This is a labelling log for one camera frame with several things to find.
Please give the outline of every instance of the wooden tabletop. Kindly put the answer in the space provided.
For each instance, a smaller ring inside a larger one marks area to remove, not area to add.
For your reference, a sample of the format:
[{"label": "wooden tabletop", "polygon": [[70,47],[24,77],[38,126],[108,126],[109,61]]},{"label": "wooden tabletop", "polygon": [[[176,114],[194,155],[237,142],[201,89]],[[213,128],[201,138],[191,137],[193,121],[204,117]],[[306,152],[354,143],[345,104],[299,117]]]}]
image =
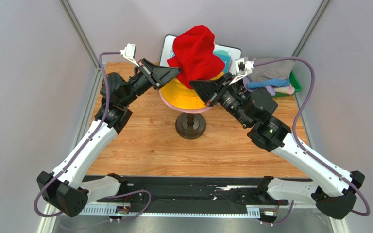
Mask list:
[{"label": "wooden tabletop", "polygon": [[[133,75],[130,63],[108,63],[106,73],[125,79]],[[98,96],[95,113],[100,108]],[[274,116],[291,126],[298,110],[294,97],[275,99]],[[242,126],[222,107],[204,112],[206,130],[195,140],[183,139],[175,130],[180,112],[167,107],[152,88],[129,109],[126,127],[99,155],[88,174],[212,177],[305,177],[286,160],[254,145]],[[303,124],[298,136],[307,142]]]}]

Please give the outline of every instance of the green plastic bin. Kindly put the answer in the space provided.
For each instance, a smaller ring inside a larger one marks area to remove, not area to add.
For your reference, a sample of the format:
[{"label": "green plastic bin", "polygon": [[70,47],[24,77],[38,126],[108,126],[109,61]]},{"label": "green plastic bin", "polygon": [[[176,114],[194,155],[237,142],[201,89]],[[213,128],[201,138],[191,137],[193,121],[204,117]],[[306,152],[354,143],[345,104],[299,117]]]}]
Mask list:
[{"label": "green plastic bin", "polygon": [[[302,85],[299,83],[299,80],[297,79],[296,75],[294,74],[294,72],[292,71],[290,73],[290,84],[294,87],[294,93],[296,92],[299,92],[301,91],[303,88],[302,88]],[[289,94],[284,94],[284,93],[278,93],[276,92],[275,93],[275,96],[273,96],[273,98],[277,98],[277,97],[284,97],[284,96],[291,96]]]}]

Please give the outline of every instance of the yellow fabric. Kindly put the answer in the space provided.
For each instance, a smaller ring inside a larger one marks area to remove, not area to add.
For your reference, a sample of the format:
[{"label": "yellow fabric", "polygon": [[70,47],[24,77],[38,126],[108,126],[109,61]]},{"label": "yellow fabric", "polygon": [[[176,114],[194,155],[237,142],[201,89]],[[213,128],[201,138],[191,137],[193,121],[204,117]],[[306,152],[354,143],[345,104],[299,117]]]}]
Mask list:
[{"label": "yellow fabric", "polygon": [[[224,75],[223,72],[212,79],[218,79],[222,75]],[[162,87],[161,93],[166,101],[177,108],[193,110],[206,107],[197,93],[193,89],[188,89],[177,78]]]}]

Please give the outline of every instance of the red cloth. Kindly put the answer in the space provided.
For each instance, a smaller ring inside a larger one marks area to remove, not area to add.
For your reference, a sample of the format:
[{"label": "red cloth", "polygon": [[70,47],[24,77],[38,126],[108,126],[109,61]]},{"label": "red cloth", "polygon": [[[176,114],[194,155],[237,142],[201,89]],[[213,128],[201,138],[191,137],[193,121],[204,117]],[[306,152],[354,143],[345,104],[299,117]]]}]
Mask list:
[{"label": "red cloth", "polygon": [[175,38],[172,45],[174,57],[168,59],[170,67],[181,68],[178,80],[192,89],[189,81],[209,80],[224,70],[225,63],[215,56],[214,34],[204,25],[195,26]]}]

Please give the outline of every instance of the rolled blue towel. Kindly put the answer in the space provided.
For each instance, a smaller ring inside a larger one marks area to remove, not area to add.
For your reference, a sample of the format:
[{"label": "rolled blue towel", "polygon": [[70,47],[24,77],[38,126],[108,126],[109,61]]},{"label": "rolled blue towel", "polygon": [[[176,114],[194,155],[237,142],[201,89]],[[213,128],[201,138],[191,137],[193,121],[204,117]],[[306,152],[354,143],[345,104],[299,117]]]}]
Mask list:
[{"label": "rolled blue towel", "polygon": [[255,89],[265,86],[275,86],[275,87],[283,87],[283,86],[290,86],[290,79],[269,79],[263,82],[249,82],[248,89]]}]

